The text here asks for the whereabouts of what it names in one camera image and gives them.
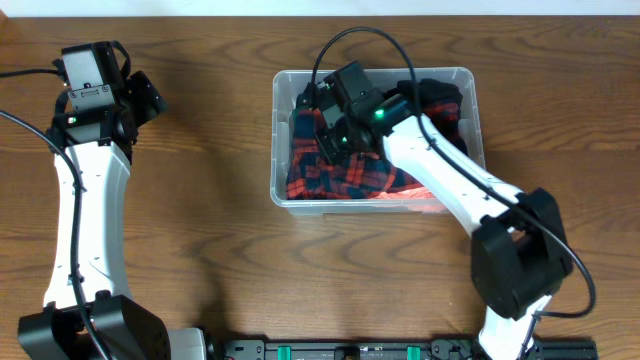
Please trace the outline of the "red plaid flannel shirt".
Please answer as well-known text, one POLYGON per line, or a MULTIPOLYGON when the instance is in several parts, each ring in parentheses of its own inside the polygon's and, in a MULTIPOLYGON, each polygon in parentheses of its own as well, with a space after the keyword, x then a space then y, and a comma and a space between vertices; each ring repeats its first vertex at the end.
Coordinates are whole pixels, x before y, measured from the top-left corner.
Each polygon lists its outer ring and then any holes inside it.
POLYGON ((374 153, 356 153, 340 165, 329 165, 315 139, 315 132, 325 127, 317 110, 296 108, 293 125, 292 160, 285 185, 288 200, 371 199, 380 192, 424 187, 374 153))

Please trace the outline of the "black garment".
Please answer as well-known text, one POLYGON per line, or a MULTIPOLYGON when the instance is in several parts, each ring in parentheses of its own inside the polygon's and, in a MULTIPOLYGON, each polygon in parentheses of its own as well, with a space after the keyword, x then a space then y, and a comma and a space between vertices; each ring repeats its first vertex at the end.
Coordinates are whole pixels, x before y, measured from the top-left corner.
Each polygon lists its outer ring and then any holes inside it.
MULTIPOLYGON (((411 80, 398 81, 394 88, 383 93, 383 97, 384 99, 389 99, 400 94, 409 100, 413 100, 413 85, 414 83, 411 80)), ((429 78, 418 82, 418 95, 422 107, 435 106, 439 103, 455 103, 460 106, 463 100, 463 96, 456 85, 429 78)))

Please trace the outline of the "pink garment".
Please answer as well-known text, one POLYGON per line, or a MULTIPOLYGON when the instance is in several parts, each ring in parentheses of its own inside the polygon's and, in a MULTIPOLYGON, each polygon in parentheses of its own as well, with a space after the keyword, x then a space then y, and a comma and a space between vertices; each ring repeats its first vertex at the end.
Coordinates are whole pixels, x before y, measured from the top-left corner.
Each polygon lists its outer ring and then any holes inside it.
POLYGON ((375 196, 372 196, 371 199, 380 199, 380 200, 425 200, 425 199, 435 199, 433 193, 427 189, 426 187, 416 187, 407 190, 402 190, 398 192, 380 192, 375 196))

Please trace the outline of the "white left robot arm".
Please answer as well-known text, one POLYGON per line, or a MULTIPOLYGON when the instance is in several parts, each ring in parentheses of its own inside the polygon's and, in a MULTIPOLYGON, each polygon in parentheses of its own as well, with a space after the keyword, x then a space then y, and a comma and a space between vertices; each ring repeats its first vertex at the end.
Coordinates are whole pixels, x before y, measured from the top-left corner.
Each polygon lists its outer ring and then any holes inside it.
POLYGON ((50 127, 59 183, 54 269, 40 312, 20 318, 32 359, 205 359, 204 332, 170 330, 133 300, 124 260, 124 198, 139 129, 167 109, 149 78, 119 63, 117 41, 68 47, 50 127))

